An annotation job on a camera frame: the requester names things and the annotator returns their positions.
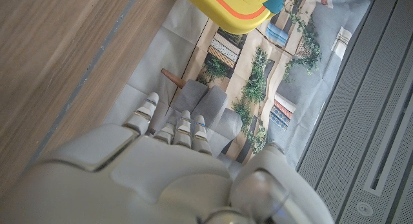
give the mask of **metal vent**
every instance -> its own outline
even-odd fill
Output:
[[[413,223],[413,170],[410,171],[407,185],[408,187],[401,196],[400,204],[392,223]]]
[[[317,187],[396,0],[376,0],[338,81],[299,173]]]

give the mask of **wooden table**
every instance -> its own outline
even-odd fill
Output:
[[[98,126],[176,0],[0,0],[0,196]]]

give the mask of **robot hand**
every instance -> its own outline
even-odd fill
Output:
[[[41,158],[0,201],[0,223],[333,223],[316,192],[269,144],[232,181],[210,155],[202,116],[148,129],[157,94]]]

